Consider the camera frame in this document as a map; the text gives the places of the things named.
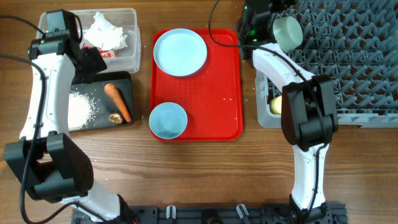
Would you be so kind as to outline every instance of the yellow object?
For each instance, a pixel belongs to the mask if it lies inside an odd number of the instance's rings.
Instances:
[[[271,100],[271,113],[273,114],[282,114],[282,96],[278,96],[277,98]]]

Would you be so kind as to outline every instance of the clear plastic container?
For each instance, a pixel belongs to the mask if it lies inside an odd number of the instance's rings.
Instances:
[[[106,20],[116,27],[123,28],[123,34],[127,35],[126,43],[127,47],[117,50],[118,57],[116,58],[104,58],[108,69],[103,72],[115,72],[115,71],[127,71],[129,73],[136,73],[139,70],[140,58],[141,58],[141,37],[139,28],[137,25],[137,13],[136,10],[131,8],[122,9],[87,9],[87,10],[72,10],[74,14],[78,15],[81,20],[83,27],[83,35],[94,23],[93,16],[96,12],[104,14]],[[39,28],[44,32],[47,32],[47,21],[45,19],[45,13],[40,17]],[[83,38],[80,47],[83,43],[92,46],[87,40]]]

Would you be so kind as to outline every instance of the table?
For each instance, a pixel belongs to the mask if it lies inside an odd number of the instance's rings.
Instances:
[[[95,179],[121,194],[129,205],[262,205],[288,203],[294,183],[292,147],[280,129],[257,122],[254,78],[242,63],[244,131],[233,142],[165,144],[149,133],[152,38],[161,29],[205,28],[214,1],[177,0],[2,0],[0,14],[38,24],[41,13],[56,9],[133,7],[141,31],[142,62],[131,75],[134,89],[132,126],[71,134],[90,157]],[[234,30],[242,1],[222,0],[213,27]],[[0,21],[0,52],[27,58],[35,30],[9,19]],[[0,222],[22,223],[20,183],[4,161],[4,145],[18,140],[28,112],[32,71],[0,59]],[[340,126],[325,167],[328,201],[345,203],[350,223],[396,223],[398,213],[398,129]],[[41,220],[58,204],[27,197],[27,213]],[[69,223],[71,209],[52,223]]]

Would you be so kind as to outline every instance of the toy carrot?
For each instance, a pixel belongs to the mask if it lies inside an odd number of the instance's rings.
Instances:
[[[131,121],[131,117],[129,114],[129,111],[127,110],[126,105],[124,104],[122,98],[120,97],[118,88],[112,84],[106,84],[105,85],[105,93],[112,99],[113,103],[118,107],[119,111],[122,113],[124,119],[127,122]]]

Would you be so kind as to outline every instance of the light blue plate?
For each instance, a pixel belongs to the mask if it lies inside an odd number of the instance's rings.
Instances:
[[[174,139],[187,127],[188,117],[185,110],[176,103],[157,105],[149,116],[150,130],[159,138]]]
[[[157,39],[154,47],[156,65],[176,77],[191,75],[199,70],[207,58],[205,41],[188,29],[173,29]]]

